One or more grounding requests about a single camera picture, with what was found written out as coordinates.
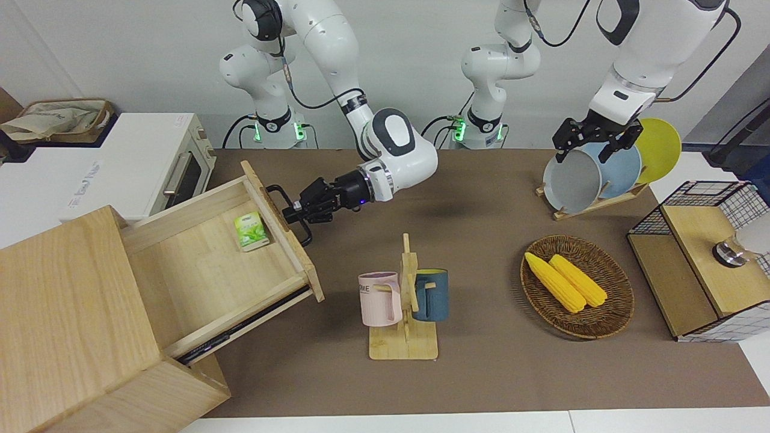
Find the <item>brown table mat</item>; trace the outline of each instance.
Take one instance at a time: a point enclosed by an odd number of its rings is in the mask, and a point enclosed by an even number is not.
[[[534,195],[547,150],[442,151],[437,173],[389,203],[341,210],[312,226],[307,248],[326,300],[305,300],[217,353],[233,397],[209,417],[413,414],[604,408],[765,406],[768,395],[737,344],[675,343],[625,234],[656,205],[652,193],[555,222]],[[218,152],[210,187],[243,174],[296,198],[360,161],[353,150]],[[450,318],[437,361],[370,361],[357,275],[398,270],[401,234],[421,267],[450,275]],[[558,336],[521,295],[526,246],[583,237],[623,267],[636,311],[600,341]]]

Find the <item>pink mug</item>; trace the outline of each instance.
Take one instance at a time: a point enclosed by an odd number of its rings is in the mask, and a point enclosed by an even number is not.
[[[363,324],[371,327],[390,326],[403,318],[398,273],[372,272],[358,276]]]

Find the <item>blue mug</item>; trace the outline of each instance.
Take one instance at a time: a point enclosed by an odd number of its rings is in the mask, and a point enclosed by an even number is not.
[[[449,273],[446,269],[419,269],[414,281],[419,311],[412,317],[418,321],[438,322],[449,317]]]

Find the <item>plate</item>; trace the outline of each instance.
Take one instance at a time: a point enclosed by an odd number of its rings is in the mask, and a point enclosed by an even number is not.
[[[635,146],[645,168],[638,182],[650,183],[674,169],[681,154],[681,138],[676,128],[665,120],[642,119],[640,122],[644,130]]]
[[[586,340],[610,337],[625,329],[634,315],[634,292],[625,272],[604,250],[579,237],[554,235],[535,241],[527,252],[546,261],[556,253],[561,254],[607,292],[607,300],[601,306],[587,305],[583,311],[572,314],[534,276],[522,256],[520,278],[524,294],[551,326]]]
[[[600,163],[599,153],[606,145],[607,143],[589,143],[582,147],[599,165],[601,181],[610,183],[599,194],[601,199],[622,196],[634,186],[641,173],[641,155],[635,147],[618,150],[606,163]]]
[[[578,213],[599,197],[601,171],[591,156],[575,149],[561,163],[556,162],[556,156],[548,161],[543,183],[545,198],[554,209]]]

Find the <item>oven handle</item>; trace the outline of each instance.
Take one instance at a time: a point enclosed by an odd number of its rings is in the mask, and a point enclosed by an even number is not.
[[[187,173],[187,169],[190,167],[190,160],[192,157],[193,154],[191,152],[185,152],[176,157],[176,164],[174,165],[174,170],[171,172],[169,182],[166,184],[166,187],[163,188],[164,196],[171,197],[179,193],[182,179],[184,179],[185,173]]]

